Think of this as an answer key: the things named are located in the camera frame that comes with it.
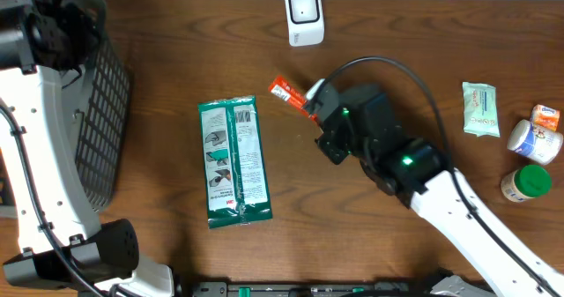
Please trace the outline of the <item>red snack package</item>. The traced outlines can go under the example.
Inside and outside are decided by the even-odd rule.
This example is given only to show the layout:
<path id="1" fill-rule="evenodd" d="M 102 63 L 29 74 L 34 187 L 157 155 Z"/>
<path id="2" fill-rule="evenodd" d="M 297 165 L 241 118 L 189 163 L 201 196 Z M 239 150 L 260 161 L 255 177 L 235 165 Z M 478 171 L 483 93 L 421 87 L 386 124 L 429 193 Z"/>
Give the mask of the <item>red snack package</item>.
<path id="1" fill-rule="evenodd" d="M 317 122 L 316 115 L 311 115 L 306 109 L 305 105 L 308 100 L 297 90 L 292 88 L 288 81 L 282 76 L 277 76 L 269 86 L 269 92 L 279 99 L 283 100 L 288 105 L 299 110 L 303 115 L 313 122 Z"/>

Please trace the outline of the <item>green white wipes pack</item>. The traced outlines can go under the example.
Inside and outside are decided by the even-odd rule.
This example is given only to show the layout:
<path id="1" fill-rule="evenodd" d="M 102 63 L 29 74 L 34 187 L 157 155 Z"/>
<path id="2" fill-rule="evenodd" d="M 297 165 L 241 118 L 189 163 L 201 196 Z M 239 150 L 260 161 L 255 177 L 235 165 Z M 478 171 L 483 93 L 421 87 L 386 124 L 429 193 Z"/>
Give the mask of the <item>green white wipes pack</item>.
<path id="1" fill-rule="evenodd" d="M 496 88 L 482 83 L 463 82 L 464 132 L 477 137 L 499 137 Z"/>

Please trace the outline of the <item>green lid jar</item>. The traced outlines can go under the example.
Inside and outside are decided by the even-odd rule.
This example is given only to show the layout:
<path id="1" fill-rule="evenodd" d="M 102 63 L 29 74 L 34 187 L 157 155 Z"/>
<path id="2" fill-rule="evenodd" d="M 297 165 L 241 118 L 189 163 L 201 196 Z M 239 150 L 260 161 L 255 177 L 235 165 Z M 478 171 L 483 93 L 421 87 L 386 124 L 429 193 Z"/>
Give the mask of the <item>green lid jar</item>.
<path id="1" fill-rule="evenodd" d="M 542 197 L 551 187 L 551 176 L 539 165 L 527 165 L 507 174 L 501 180 L 502 194 L 516 203 Z"/>

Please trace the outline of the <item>orange Kleenex tissue pack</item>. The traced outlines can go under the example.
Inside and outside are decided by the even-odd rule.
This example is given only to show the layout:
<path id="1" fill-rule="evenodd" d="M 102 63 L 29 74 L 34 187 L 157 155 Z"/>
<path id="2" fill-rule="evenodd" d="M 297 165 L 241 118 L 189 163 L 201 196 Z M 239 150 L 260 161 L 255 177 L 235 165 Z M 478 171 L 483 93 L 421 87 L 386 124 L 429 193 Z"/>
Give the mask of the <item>orange Kleenex tissue pack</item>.
<path id="1" fill-rule="evenodd" d="M 531 122 L 556 131 L 560 121 L 560 111 L 554 108 L 537 104 L 531 111 Z"/>

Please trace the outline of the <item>white round tub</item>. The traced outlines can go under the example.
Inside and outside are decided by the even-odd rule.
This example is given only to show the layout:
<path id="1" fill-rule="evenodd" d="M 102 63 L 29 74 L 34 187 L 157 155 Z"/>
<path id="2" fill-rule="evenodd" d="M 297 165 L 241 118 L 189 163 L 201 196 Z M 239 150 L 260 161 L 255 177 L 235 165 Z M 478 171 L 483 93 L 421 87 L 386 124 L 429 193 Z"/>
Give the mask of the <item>white round tub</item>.
<path id="1" fill-rule="evenodd" d="M 558 155 L 563 135 L 528 120 L 521 120 L 512 130 L 507 148 L 541 165 L 547 165 Z"/>

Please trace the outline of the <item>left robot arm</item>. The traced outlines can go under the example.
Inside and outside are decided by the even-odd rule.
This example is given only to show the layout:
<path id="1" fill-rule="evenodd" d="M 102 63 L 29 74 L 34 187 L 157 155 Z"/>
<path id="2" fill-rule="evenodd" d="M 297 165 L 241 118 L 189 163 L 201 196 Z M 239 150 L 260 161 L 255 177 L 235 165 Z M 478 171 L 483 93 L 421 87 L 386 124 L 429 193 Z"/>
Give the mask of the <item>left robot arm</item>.
<path id="1" fill-rule="evenodd" d="M 105 28 L 105 0 L 1 0 L 1 164 L 19 252 L 7 282 L 81 296 L 178 296 L 173 270 L 144 256 L 115 193 L 130 74 Z"/>

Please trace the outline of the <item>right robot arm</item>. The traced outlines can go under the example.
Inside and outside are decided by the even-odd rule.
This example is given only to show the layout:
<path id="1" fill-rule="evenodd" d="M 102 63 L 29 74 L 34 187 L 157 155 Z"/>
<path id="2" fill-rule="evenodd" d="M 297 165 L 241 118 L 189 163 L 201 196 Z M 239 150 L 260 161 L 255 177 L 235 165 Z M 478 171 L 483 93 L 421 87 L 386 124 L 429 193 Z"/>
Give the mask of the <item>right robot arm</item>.
<path id="1" fill-rule="evenodd" d="M 385 93 L 358 85 L 342 93 L 320 80 L 305 109 L 317 146 L 338 165 L 347 156 L 378 189 L 443 234 L 498 296 L 561 296 L 563 275 L 520 241 L 481 201 L 446 152 L 408 137 Z"/>

